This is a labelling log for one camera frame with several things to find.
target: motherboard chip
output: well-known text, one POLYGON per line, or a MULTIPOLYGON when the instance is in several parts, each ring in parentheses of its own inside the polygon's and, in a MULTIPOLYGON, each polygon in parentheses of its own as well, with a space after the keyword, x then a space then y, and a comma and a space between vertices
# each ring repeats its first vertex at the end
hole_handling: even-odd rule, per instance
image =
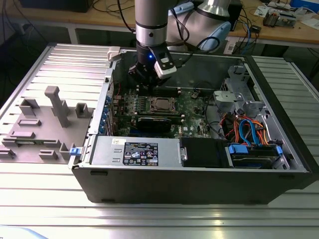
POLYGON ((175 99, 174 98, 151 98, 151 112, 175 112, 175 99))

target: power supply label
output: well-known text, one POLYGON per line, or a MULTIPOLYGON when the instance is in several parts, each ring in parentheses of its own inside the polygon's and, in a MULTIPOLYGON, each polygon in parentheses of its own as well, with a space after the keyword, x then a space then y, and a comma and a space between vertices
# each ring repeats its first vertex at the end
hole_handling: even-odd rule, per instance
POLYGON ((124 146, 123 164, 132 166, 158 166, 158 144, 126 142, 124 146))

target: blue drive bracket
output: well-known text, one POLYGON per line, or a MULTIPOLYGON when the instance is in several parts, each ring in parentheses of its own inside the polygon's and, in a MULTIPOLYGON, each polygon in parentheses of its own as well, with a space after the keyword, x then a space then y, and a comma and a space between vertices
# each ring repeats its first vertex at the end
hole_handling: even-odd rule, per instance
POLYGON ((228 147, 229 153, 248 153, 247 146, 241 144, 232 144, 228 147))

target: table leg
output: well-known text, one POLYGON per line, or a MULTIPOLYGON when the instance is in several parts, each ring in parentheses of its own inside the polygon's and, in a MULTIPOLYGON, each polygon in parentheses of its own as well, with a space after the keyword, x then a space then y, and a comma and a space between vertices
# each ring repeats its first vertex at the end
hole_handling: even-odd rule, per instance
POLYGON ((76 29, 73 27, 68 27, 69 36, 72 44, 79 44, 79 36, 76 33, 76 29))
POLYGON ((228 54, 228 55, 233 54, 233 50, 235 48, 237 41, 238 41, 238 37, 229 37, 227 39, 227 44, 224 50, 224 54, 228 54))

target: white label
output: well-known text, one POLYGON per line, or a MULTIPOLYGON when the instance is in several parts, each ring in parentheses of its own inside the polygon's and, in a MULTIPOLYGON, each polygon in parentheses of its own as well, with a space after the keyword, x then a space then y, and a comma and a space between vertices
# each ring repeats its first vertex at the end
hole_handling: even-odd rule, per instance
POLYGON ((112 144, 124 145, 125 142, 126 142, 126 139, 124 139, 124 138, 113 138, 112 139, 112 144))
POLYGON ((31 141, 16 141, 17 144, 35 144, 34 142, 31 141))

